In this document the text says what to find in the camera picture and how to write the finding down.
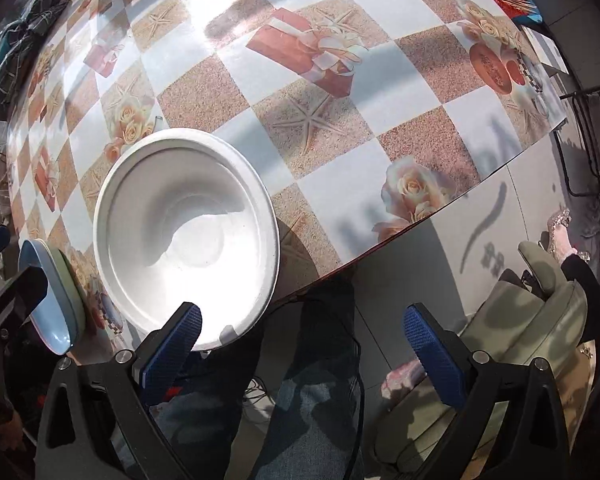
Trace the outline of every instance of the tiled floor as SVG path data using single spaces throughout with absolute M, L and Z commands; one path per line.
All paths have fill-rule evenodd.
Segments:
M 586 186 L 586 159 L 573 124 L 571 120 L 562 129 L 563 150 L 572 186 Z M 458 330 L 487 298 L 502 270 L 509 267 L 522 273 L 518 243 L 539 240 L 548 217 L 564 206 L 573 212 L 572 241 L 591 249 L 578 232 L 587 202 L 568 196 L 555 140 L 546 136 L 432 218 L 357 264 L 355 328 L 362 345 L 365 436 L 385 409 L 380 384 L 392 368 L 413 355 L 401 329 L 404 307 L 422 302 L 444 327 Z M 267 328 L 258 373 L 273 393 L 292 357 L 298 319 L 299 310 L 290 306 Z M 244 450 L 248 441 L 256 453 L 263 437 L 241 429 L 234 449 Z M 248 464 L 244 453 L 236 454 L 227 478 L 246 477 L 236 461 Z M 366 465 L 372 478 L 377 471 L 371 463 Z

